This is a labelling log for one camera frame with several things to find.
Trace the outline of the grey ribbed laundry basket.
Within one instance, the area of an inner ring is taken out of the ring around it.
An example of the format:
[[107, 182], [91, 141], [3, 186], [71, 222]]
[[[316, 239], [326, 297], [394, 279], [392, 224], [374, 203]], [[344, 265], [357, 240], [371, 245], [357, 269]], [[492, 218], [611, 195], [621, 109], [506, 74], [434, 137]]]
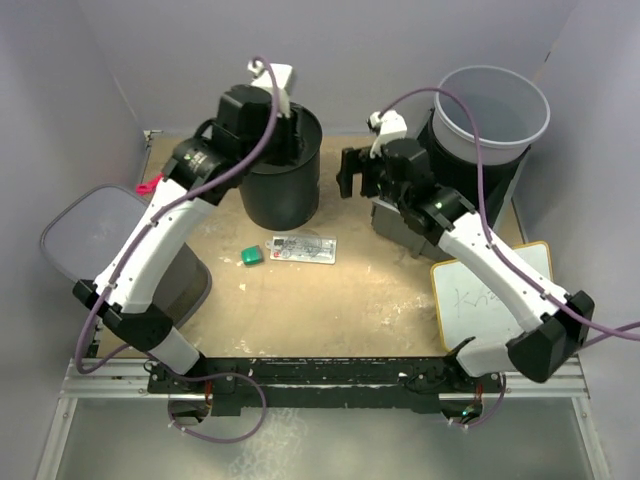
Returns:
[[[126, 188], [98, 186], [45, 228], [41, 251], [72, 282], [93, 279], [122, 248], [146, 208], [147, 202]], [[208, 268], [188, 245], [183, 245], [160, 280], [153, 304], [181, 327], [204, 303], [211, 288]]]

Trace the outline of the dark blue cylindrical bin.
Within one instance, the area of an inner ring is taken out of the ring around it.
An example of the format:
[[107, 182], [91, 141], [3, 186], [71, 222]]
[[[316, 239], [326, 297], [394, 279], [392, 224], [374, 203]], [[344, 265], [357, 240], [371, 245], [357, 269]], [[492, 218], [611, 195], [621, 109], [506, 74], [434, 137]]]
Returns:
[[297, 103], [291, 105], [290, 125], [291, 147], [263, 155], [239, 187], [249, 218], [272, 231], [304, 225], [319, 205], [322, 127]]

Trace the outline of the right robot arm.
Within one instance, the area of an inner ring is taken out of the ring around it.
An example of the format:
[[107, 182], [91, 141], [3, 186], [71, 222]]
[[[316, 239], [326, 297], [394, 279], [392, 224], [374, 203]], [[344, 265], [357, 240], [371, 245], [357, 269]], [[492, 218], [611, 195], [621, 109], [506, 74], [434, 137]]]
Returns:
[[428, 152], [414, 139], [396, 139], [380, 149], [345, 148], [336, 175], [342, 198], [360, 194], [395, 203], [405, 224], [456, 258], [484, 283], [515, 319], [515, 327], [489, 340], [474, 335], [454, 349], [446, 383], [467, 391], [481, 376], [512, 368], [531, 381], [546, 382], [585, 343], [594, 300], [574, 294], [540, 275], [491, 230], [457, 190], [436, 182]]

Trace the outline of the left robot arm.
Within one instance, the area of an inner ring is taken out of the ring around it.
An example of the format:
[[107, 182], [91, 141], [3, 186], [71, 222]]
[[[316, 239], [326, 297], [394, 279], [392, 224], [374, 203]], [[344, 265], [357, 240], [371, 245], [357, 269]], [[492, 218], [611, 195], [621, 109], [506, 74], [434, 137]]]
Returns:
[[179, 143], [162, 172], [147, 210], [109, 265], [73, 293], [90, 313], [76, 344], [82, 366], [87, 337], [98, 320], [117, 337], [171, 369], [184, 392], [202, 387], [205, 358], [154, 305], [160, 280], [191, 232], [237, 187], [249, 166], [279, 150], [290, 137], [290, 86], [257, 80], [236, 85], [220, 99], [216, 118]]

